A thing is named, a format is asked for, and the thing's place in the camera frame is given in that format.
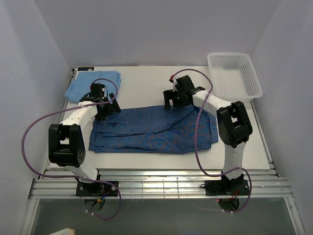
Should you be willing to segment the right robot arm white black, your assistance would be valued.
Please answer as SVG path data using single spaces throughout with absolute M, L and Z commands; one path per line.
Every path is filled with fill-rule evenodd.
M 252 180 L 245 180 L 247 170 L 243 169 L 244 148 L 252 134 L 252 125 L 245 105 L 222 100 L 203 87 L 195 87 L 191 78 L 170 78 L 172 89 L 163 92 L 164 108 L 193 105 L 217 118 L 219 137 L 224 143 L 224 167 L 220 174 L 212 175 L 202 188 L 207 196 L 232 195 L 246 196 L 252 192 Z

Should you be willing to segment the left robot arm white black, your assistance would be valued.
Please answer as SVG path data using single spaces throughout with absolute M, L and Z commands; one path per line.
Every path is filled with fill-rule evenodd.
M 59 124 L 52 124 L 48 130 L 48 156 L 51 163 L 71 171 L 78 181 L 78 194 L 98 196 L 104 190 L 99 181 L 100 173 L 85 160 L 86 149 L 83 129 L 93 118 L 104 121 L 121 109 L 101 83 L 92 83 L 90 92 L 79 101 L 78 109 Z

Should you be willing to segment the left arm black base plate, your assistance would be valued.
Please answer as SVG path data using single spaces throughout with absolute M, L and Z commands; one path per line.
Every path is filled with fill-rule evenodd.
M 113 187 L 110 184 L 78 182 L 75 195 L 79 197 L 118 196 L 117 189 L 113 189 Z

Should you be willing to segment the blue checked long sleeve shirt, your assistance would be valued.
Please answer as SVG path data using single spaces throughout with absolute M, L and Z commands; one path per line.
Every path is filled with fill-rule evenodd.
M 95 153 L 186 154 L 208 150 L 219 140 L 216 118 L 188 105 L 123 109 L 94 121 L 89 150 Z

